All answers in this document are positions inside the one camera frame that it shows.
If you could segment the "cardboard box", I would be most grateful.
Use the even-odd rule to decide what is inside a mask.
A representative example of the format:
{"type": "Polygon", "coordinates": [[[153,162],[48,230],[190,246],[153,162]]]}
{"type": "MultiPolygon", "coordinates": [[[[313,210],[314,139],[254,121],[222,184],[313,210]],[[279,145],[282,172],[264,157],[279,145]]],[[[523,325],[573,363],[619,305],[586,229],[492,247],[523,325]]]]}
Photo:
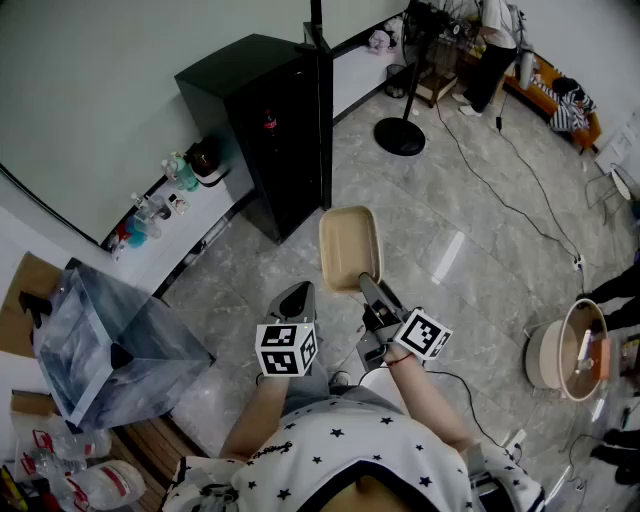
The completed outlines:
{"type": "Polygon", "coordinates": [[[36,314],[28,304],[31,297],[48,299],[61,275],[61,269],[29,252],[22,257],[0,307],[0,351],[35,358],[36,314]]]}

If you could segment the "brown rectangular block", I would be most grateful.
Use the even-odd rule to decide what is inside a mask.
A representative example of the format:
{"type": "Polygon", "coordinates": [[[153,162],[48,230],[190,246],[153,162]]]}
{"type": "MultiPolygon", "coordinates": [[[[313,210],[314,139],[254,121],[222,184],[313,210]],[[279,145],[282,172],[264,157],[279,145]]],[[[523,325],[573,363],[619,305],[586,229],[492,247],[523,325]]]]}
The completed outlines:
{"type": "Polygon", "coordinates": [[[608,380],[611,375],[611,340],[603,338],[593,341],[590,345],[590,358],[593,361],[592,378],[597,381],[608,380]]]}

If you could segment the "white cylinder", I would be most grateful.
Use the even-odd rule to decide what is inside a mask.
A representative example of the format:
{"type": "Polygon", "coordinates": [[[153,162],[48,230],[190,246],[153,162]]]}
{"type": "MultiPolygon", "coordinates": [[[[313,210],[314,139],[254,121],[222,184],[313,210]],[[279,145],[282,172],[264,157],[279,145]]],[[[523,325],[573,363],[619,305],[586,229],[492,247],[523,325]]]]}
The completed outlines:
{"type": "Polygon", "coordinates": [[[529,88],[535,64],[535,53],[530,50],[522,50],[519,54],[517,78],[522,90],[529,88]]]}

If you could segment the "wooden slat board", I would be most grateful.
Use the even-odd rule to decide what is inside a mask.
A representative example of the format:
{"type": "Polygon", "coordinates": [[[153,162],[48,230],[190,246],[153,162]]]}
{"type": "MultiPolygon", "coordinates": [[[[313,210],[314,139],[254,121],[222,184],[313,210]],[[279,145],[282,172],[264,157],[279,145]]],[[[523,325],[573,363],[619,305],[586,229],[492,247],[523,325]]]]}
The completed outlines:
{"type": "Polygon", "coordinates": [[[110,429],[110,455],[131,464],[142,475],[146,492],[140,507],[158,510],[183,457],[207,457],[170,414],[110,429]]]}

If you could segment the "grey marbled glass table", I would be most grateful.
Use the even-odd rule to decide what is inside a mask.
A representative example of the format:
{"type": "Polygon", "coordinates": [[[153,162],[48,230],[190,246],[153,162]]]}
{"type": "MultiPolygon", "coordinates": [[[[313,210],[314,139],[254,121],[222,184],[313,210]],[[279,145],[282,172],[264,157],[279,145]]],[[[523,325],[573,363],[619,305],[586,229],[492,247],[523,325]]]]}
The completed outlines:
{"type": "Polygon", "coordinates": [[[215,361],[163,301],[84,264],[20,300],[50,394],[80,431],[167,413],[215,361]]]}

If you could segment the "clear plastic bottle red label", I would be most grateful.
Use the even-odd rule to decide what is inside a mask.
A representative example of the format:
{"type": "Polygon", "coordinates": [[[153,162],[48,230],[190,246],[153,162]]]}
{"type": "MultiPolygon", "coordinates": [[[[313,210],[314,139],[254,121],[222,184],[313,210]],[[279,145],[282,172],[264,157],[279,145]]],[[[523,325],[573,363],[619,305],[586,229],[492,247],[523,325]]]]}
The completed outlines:
{"type": "Polygon", "coordinates": [[[108,511],[131,505],[146,492],[139,471],[121,460],[109,460],[67,476],[73,511],[108,511]]]}

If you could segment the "green drink bottle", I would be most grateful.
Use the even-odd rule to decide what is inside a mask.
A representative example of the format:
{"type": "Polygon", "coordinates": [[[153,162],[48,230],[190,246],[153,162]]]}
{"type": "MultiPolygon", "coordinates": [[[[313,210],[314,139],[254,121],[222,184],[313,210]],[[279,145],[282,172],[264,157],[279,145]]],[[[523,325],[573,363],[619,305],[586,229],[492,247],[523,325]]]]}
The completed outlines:
{"type": "Polygon", "coordinates": [[[190,164],[186,161],[185,156],[177,152],[172,152],[171,157],[176,164],[176,176],[182,183],[184,189],[188,192],[197,190],[199,181],[195,177],[190,164]]]}

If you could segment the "person's right forearm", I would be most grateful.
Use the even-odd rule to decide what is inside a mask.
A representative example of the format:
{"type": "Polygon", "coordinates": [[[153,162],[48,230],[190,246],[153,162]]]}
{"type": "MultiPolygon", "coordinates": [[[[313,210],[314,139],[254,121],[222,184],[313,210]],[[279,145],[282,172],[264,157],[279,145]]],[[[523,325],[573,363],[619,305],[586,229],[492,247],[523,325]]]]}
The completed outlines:
{"type": "Polygon", "coordinates": [[[401,345],[387,346],[383,359],[409,415],[442,442],[462,453],[475,444],[462,417],[430,382],[415,355],[401,345]]]}

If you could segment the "blue cup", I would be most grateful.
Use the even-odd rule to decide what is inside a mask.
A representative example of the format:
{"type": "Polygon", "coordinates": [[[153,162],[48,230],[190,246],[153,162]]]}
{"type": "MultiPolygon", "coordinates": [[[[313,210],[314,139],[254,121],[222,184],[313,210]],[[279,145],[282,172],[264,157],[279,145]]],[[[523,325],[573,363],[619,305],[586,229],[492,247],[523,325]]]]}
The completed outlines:
{"type": "Polygon", "coordinates": [[[124,223],[125,241],[132,249],[141,247],[148,239],[147,226],[136,217],[129,217],[124,223]]]}

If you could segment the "black standing floor fan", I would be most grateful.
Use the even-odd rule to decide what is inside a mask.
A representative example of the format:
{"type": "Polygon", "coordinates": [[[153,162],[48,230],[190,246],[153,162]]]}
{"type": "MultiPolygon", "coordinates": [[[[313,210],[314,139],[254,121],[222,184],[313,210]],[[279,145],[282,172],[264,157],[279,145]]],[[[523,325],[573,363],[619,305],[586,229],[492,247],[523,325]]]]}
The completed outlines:
{"type": "Polygon", "coordinates": [[[398,156],[414,156],[425,147],[426,136],[410,120],[418,83],[418,50],[445,30],[458,39],[458,79],[460,63],[473,54],[480,27],[482,0],[410,0],[399,18],[390,19],[388,27],[397,39],[394,49],[408,69],[408,88],[403,98],[404,112],[399,117],[387,117],[376,123],[374,138],[387,152],[398,156]]]}

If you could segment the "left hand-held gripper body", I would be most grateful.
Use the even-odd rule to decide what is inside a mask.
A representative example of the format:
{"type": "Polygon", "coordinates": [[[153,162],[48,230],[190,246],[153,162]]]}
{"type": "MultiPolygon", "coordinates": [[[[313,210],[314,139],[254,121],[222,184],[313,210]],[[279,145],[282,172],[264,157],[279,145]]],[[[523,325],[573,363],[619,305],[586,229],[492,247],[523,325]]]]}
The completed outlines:
{"type": "Polygon", "coordinates": [[[315,287],[297,283],[269,304],[256,327],[255,353],[264,376],[302,377],[318,353],[315,287]]]}

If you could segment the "white star-print shirt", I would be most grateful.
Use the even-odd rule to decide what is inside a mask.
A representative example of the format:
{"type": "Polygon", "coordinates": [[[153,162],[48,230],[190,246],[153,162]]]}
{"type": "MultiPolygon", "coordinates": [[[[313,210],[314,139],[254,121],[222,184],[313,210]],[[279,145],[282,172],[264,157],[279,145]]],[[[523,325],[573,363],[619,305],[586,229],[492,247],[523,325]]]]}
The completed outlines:
{"type": "Polygon", "coordinates": [[[163,512],[319,512],[371,476],[416,512],[543,512],[545,492],[500,447],[467,456],[404,414],[345,399],[284,416],[246,462],[189,457],[163,512]]]}

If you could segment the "beige rectangular tray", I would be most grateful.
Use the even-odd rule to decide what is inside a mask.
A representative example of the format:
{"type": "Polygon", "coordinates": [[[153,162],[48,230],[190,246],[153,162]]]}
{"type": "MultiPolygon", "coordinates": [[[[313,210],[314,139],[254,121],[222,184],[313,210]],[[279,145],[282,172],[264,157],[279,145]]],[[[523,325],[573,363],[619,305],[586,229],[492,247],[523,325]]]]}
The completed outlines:
{"type": "Polygon", "coordinates": [[[326,211],[319,222],[319,247],[324,282],[335,293],[360,291],[360,275],[378,284],[382,255],[373,212],[362,205],[326,211]]]}

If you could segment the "orange bench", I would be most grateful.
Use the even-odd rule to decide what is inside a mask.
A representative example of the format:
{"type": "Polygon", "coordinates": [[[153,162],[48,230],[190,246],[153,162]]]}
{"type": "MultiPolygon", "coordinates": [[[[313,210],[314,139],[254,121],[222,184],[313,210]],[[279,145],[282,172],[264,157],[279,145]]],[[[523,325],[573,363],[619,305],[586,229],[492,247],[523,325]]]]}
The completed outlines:
{"type": "MultiPolygon", "coordinates": [[[[514,71],[506,75],[504,84],[516,92],[521,98],[526,99],[532,104],[548,122],[549,128],[552,115],[557,109],[557,100],[552,91],[552,82],[554,79],[565,76],[557,68],[540,55],[535,55],[534,73],[527,90],[522,90],[518,84],[517,78],[518,67],[514,71]]],[[[577,144],[582,151],[590,150],[594,147],[596,140],[600,137],[602,130],[596,115],[596,107],[588,116],[589,129],[577,132],[556,132],[564,134],[568,139],[577,144]]]]}

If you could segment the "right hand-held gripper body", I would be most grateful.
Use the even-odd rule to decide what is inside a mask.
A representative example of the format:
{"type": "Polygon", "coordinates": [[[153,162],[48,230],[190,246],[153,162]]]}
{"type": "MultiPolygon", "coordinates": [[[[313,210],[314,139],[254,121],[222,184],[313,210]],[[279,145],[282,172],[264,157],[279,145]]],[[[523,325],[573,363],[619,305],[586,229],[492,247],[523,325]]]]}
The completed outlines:
{"type": "Polygon", "coordinates": [[[365,305],[363,322],[366,331],[357,345],[357,353],[367,371],[383,365],[383,357],[392,343],[422,361],[434,360],[453,333],[421,308],[409,312],[383,299],[365,305]]]}

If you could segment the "wooden stool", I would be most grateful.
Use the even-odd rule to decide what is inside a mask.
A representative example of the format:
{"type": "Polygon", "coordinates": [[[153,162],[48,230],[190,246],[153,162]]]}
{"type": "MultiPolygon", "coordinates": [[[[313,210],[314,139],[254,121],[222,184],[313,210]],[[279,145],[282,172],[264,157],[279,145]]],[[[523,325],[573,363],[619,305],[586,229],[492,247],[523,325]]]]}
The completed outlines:
{"type": "Polygon", "coordinates": [[[433,108],[458,81],[458,39],[445,30],[418,50],[416,95],[433,108]]]}

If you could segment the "person's left forearm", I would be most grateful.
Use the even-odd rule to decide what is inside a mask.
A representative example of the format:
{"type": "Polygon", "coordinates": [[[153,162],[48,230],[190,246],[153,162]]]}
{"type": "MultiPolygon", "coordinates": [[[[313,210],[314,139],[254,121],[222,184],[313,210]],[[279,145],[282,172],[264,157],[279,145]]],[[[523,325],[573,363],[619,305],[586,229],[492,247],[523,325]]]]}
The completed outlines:
{"type": "Polygon", "coordinates": [[[249,460],[278,430],[290,379],[262,377],[230,430],[219,456],[249,460]]]}

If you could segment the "black cabinet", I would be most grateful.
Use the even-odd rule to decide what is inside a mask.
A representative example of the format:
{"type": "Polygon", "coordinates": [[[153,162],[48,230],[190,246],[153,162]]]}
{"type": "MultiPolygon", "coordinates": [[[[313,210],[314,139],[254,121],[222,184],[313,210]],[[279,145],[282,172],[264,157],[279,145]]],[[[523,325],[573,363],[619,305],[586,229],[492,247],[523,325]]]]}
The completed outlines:
{"type": "Polygon", "coordinates": [[[251,34],[175,77],[203,139],[237,156],[255,190],[248,216],[286,240],[322,203],[321,100],[314,47],[251,34]],[[264,111],[277,120],[263,127],[264,111]]]}

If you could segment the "brown and white container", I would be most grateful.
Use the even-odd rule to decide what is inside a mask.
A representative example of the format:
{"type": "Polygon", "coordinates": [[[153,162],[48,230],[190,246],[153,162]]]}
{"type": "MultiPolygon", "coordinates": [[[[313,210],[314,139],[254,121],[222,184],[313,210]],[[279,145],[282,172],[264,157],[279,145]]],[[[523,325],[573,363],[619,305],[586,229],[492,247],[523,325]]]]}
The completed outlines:
{"type": "Polygon", "coordinates": [[[207,188],[218,185],[231,172],[229,165],[221,159],[219,144],[212,137],[193,143],[185,160],[199,183],[207,188]]]}

